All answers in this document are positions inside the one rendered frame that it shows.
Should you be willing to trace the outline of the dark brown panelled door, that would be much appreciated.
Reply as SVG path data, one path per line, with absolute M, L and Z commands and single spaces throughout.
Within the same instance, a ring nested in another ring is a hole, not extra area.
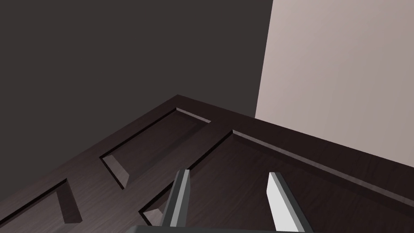
M 414 168 L 177 95 L 0 202 L 0 233 L 179 233 L 161 220 L 190 171 L 183 233 L 276 233 L 283 176 L 313 233 L 414 233 Z

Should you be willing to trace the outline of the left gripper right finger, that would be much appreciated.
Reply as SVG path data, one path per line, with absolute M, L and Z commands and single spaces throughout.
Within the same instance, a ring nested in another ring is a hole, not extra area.
M 314 232 L 281 173 L 269 173 L 266 195 L 276 231 Z

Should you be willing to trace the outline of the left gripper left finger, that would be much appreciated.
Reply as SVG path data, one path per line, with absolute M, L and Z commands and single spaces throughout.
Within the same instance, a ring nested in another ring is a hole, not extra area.
M 161 226 L 185 227 L 189 198 L 190 171 L 188 169 L 181 169 L 176 173 L 161 220 Z

